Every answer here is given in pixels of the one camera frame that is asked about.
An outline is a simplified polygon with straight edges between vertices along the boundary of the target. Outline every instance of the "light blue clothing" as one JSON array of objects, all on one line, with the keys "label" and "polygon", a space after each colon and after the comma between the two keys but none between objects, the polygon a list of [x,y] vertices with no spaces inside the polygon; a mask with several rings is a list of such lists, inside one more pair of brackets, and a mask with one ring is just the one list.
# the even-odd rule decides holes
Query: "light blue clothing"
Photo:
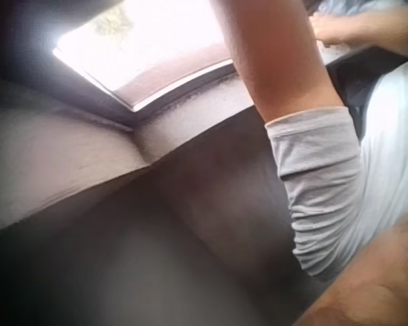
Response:
[{"label": "light blue clothing", "polygon": [[408,213],[408,63],[377,83],[359,145],[345,107],[266,125],[302,268],[329,280]]}]

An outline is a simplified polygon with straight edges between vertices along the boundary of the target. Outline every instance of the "forearm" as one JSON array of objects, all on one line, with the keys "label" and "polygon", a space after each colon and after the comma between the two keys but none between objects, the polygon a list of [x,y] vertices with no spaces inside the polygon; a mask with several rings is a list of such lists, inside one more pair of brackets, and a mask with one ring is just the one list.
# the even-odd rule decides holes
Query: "forearm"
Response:
[{"label": "forearm", "polygon": [[343,41],[352,45],[370,44],[408,56],[408,6],[366,12],[347,17]]},{"label": "forearm", "polygon": [[263,119],[341,105],[299,0],[212,0],[226,44]]}]

